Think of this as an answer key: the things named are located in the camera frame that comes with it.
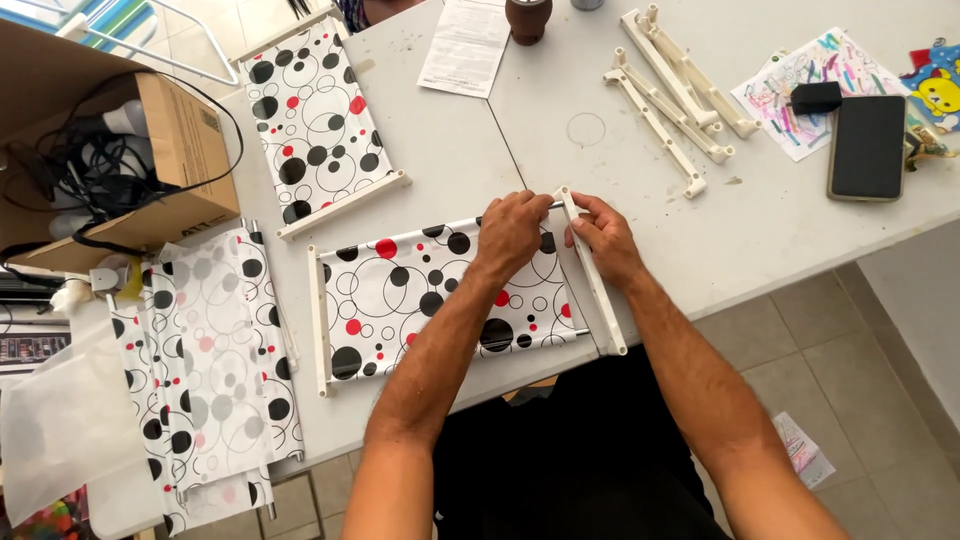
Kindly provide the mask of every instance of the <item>red dot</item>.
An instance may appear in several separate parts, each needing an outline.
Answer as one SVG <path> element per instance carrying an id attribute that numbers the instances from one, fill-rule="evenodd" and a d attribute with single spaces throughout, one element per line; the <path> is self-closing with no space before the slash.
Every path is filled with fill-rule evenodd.
<path id="1" fill-rule="evenodd" d="M 390 238 L 384 238 L 376 243 L 376 254 L 383 258 L 394 258 L 396 255 L 396 242 Z"/>
<path id="2" fill-rule="evenodd" d="M 353 98 L 353 101 L 350 102 L 350 112 L 354 114 L 359 114 L 363 112 L 363 109 L 367 108 L 367 100 L 363 96 L 357 96 Z"/>

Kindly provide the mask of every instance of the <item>smartphone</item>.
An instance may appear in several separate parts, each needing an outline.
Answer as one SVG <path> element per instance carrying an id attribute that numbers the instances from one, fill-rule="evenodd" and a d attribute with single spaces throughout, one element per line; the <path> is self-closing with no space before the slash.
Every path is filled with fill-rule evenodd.
<path id="1" fill-rule="evenodd" d="M 844 98 L 833 122 L 827 196 L 893 202 L 903 194 L 906 98 Z"/>

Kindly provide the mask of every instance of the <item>cardboard box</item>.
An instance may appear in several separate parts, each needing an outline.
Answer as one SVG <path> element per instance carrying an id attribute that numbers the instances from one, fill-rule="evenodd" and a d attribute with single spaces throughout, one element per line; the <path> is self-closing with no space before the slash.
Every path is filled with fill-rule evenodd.
<path id="1" fill-rule="evenodd" d="M 57 215 L 33 181 L 6 152 L 10 141 L 33 147 L 37 139 L 58 128 L 69 112 L 102 81 L 135 69 L 130 61 L 79 43 L 0 19 L 0 60 L 5 83 L 0 90 L 0 249 L 30 242 L 53 242 L 10 262 L 86 274 L 111 251 L 78 244 L 70 238 L 53 241 L 48 232 Z M 208 107 L 171 80 L 152 73 L 120 78 L 107 91 L 78 109 L 78 115 L 114 110 L 139 97 L 147 116 L 157 177 L 168 184 L 199 184 L 229 169 L 219 123 Z M 156 201 L 86 233 L 94 240 L 139 249 L 158 249 L 192 233 L 239 215 L 233 178 Z"/>

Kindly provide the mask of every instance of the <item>white plastic connector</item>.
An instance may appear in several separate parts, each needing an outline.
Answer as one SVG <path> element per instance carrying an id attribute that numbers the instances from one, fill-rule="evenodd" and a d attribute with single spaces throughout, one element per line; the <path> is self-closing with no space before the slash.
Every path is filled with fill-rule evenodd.
<path id="1" fill-rule="evenodd" d="M 573 218 L 580 214 L 577 212 L 577 206 L 573 203 L 573 197 L 570 196 L 570 188 L 563 186 L 553 194 L 555 201 L 564 202 L 564 216 L 566 221 L 573 221 Z M 613 305 L 610 303 L 610 296 L 607 295 L 607 287 L 603 285 L 603 278 L 597 271 L 597 265 L 593 262 L 593 252 L 580 236 L 573 235 L 573 247 L 580 256 L 580 262 L 584 265 L 584 271 L 587 273 L 587 281 L 590 283 L 590 292 L 593 294 L 593 300 L 600 307 L 600 318 L 603 319 L 610 333 L 610 343 L 607 346 L 607 354 L 624 356 L 627 354 L 627 342 L 623 338 L 623 332 L 620 331 L 620 325 L 616 322 L 616 314 L 613 313 Z"/>
<path id="2" fill-rule="evenodd" d="M 670 89 L 670 93 L 673 94 L 673 97 L 677 99 L 677 102 L 680 103 L 681 107 L 686 110 L 690 115 L 690 118 L 693 120 L 693 124 L 698 128 L 705 128 L 706 126 L 716 122 L 720 119 L 719 114 L 716 110 L 704 110 L 700 107 L 697 102 L 690 97 L 690 93 L 687 92 L 684 84 L 677 79 L 677 75 L 673 72 L 673 68 L 670 64 L 660 55 L 660 52 L 657 51 L 657 48 L 654 47 L 654 44 L 650 41 L 647 36 L 645 36 L 636 25 L 636 18 L 639 15 L 638 10 L 633 10 L 622 17 L 620 17 L 620 26 L 623 27 L 623 30 L 627 33 L 627 36 L 633 40 L 636 44 L 636 47 L 640 49 L 640 52 L 643 53 L 643 57 L 650 62 L 650 65 L 653 66 L 654 71 L 657 72 L 657 75 L 663 80 L 667 87 Z"/>
<path id="3" fill-rule="evenodd" d="M 737 135 L 740 135 L 741 138 L 747 138 L 759 130 L 762 127 L 762 123 L 759 120 L 748 120 L 744 118 L 743 115 L 733 107 L 733 104 L 724 97 L 723 92 L 718 90 L 707 78 L 707 75 L 693 63 L 690 56 L 674 43 L 673 39 L 670 39 L 670 36 L 668 36 L 662 28 L 657 26 L 658 11 L 659 8 L 657 4 L 651 4 L 650 7 L 647 8 L 646 16 L 641 17 L 639 13 L 635 15 L 636 27 L 639 28 L 640 32 L 649 39 L 649 41 L 653 41 L 656 49 L 673 63 L 678 74 L 682 74 L 683 77 L 688 78 L 697 90 L 700 90 L 701 93 L 707 96 L 707 101 L 709 101 L 716 109 L 716 112 L 719 112 L 720 116 L 723 116 L 723 119 L 731 125 Z"/>
<path id="4" fill-rule="evenodd" d="M 333 217 L 334 215 L 341 213 L 348 206 L 353 205 L 359 201 L 369 201 L 376 195 L 382 195 L 388 191 L 401 187 L 404 185 L 410 185 L 412 180 L 409 176 L 400 169 L 387 178 L 374 182 L 363 189 L 350 193 L 348 196 L 343 199 L 326 206 L 325 208 L 319 209 L 310 215 L 287 225 L 283 229 L 280 229 L 276 232 L 276 236 L 281 240 L 286 240 L 287 242 L 292 242 L 297 234 L 302 233 L 303 231 L 321 223 L 325 219 Z"/>
<path id="5" fill-rule="evenodd" d="M 660 109 L 667 118 L 669 118 L 678 128 L 697 145 L 698 148 L 707 154 L 707 157 L 714 163 L 723 163 L 733 156 L 732 146 L 720 146 L 707 136 L 704 132 L 696 129 L 689 124 L 689 116 L 684 114 L 679 107 L 674 105 L 670 99 L 663 95 L 663 92 L 656 89 L 650 81 L 639 74 L 631 65 L 627 63 L 627 54 L 623 47 L 617 47 L 613 50 L 613 67 L 620 69 L 627 75 L 627 80 L 639 90 L 641 94 L 650 99 L 653 104 Z"/>
<path id="6" fill-rule="evenodd" d="M 329 380 L 332 373 L 330 361 L 330 335 L 326 321 L 326 281 L 324 264 L 318 258 L 315 246 L 307 246 L 307 279 L 310 281 L 310 314 L 313 319 L 314 361 L 317 364 L 317 393 L 322 398 L 330 395 Z"/>
<path id="7" fill-rule="evenodd" d="M 693 164 L 684 156 L 679 145 L 670 137 L 670 134 L 666 132 L 663 125 L 657 119 L 657 116 L 654 115 L 650 107 L 648 107 L 646 102 L 643 101 L 643 98 L 640 97 L 634 85 L 627 79 L 626 73 L 624 73 L 622 69 L 609 71 L 604 74 L 603 81 L 608 85 L 620 86 L 620 90 L 627 97 L 627 101 L 630 101 L 634 107 L 639 110 L 643 118 L 646 119 L 650 127 L 653 128 L 654 133 L 656 133 L 663 142 L 663 148 L 668 151 L 667 155 L 673 158 L 674 164 L 677 165 L 677 168 L 680 169 L 681 174 L 683 174 L 686 179 L 687 188 L 684 191 L 684 197 L 692 199 L 699 195 L 704 189 L 707 189 L 707 183 L 704 182 L 704 177 L 697 172 Z"/>

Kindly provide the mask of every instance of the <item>paper on floor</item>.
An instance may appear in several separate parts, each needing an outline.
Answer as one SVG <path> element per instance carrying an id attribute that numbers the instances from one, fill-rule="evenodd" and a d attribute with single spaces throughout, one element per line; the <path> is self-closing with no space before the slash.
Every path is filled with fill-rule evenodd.
<path id="1" fill-rule="evenodd" d="M 806 487 L 813 489 L 818 483 L 836 472 L 833 465 L 820 452 L 820 447 L 797 426 L 790 415 L 782 412 L 774 418 L 774 427 L 783 441 L 793 469 L 800 475 Z"/>
<path id="2" fill-rule="evenodd" d="M 417 85 L 490 97 L 509 36 L 503 0 L 447 0 Z"/>
<path id="3" fill-rule="evenodd" d="M 827 146 L 832 122 L 827 114 L 795 115 L 787 107 L 797 85 L 836 81 L 844 96 L 907 95 L 900 79 L 876 63 L 839 28 L 833 28 L 785 58 L 770 62 L 733 97 L 793 161 Z"/>

